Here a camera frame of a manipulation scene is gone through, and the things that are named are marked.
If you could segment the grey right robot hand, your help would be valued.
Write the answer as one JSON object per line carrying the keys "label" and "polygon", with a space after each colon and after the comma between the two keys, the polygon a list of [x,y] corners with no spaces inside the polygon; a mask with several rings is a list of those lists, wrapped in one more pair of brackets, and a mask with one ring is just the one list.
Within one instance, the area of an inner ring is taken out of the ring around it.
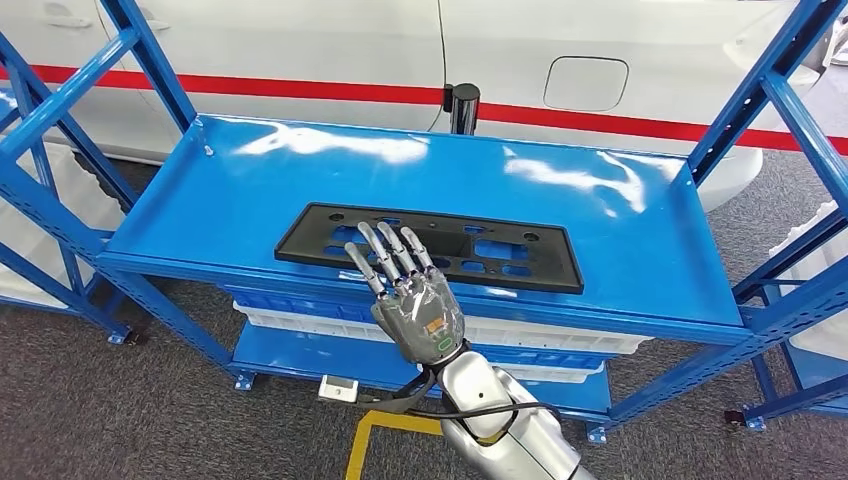
{"label": "grey right robot hand", "polygon": [[436,365],[463,346],[465,318],[442,271],[409,227],[396,233],[380,221],[361,221],[357,230],[383,271],[378,275],[359,247],[348,242],[347,255],[375,295],[372,316],[410,363]]}

